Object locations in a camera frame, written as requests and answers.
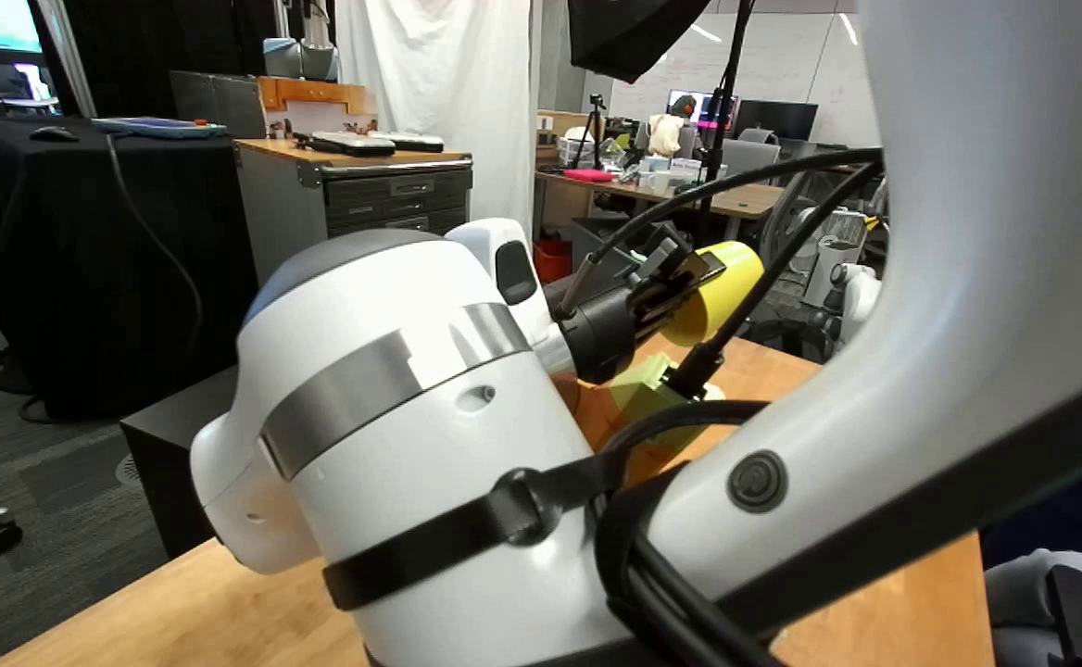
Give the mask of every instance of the silver band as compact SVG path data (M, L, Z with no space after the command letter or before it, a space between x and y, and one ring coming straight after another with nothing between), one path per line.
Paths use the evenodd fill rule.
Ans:
M471 302L454 317L392 331L292 389L263 427L267 447L281 478L298 478L395 402L528 348L505 302Z

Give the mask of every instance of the black strap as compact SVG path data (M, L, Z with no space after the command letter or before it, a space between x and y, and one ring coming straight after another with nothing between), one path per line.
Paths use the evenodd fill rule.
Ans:
M625 460L636 443L702 422L746 422L756 400L697 400L620 428L601 454L551 472L508 472L486 495L441 510L382 546L371 546L321 569L336 609L353 611L426 581L496 546L539 546L555 521L588 499L622 486Z

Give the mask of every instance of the floor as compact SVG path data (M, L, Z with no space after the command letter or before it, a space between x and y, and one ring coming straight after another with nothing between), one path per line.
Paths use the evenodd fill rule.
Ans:
M21 525L0 554L0 656L168 558L119 422L43 422L0 394L0 507Z

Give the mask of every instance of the white curtain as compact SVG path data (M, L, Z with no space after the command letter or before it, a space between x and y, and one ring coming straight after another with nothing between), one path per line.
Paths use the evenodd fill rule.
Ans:
M382 128L441 134L475 154L471 216L535 220L535 2L336 0L340 80Z

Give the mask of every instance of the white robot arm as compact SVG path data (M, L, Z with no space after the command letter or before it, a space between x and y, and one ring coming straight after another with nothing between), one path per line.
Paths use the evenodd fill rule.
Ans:
M240 564L368 558L332 594L382 662L655 662L631 565L770 632L1079 475L1082 2L860 0L860 37L896 229L875 317L814 381L605 514L489 535L541 507L523 478L588 454L547 371L460 243L329 239L258 296L193 452ZM399 539L441 514L478 517Z

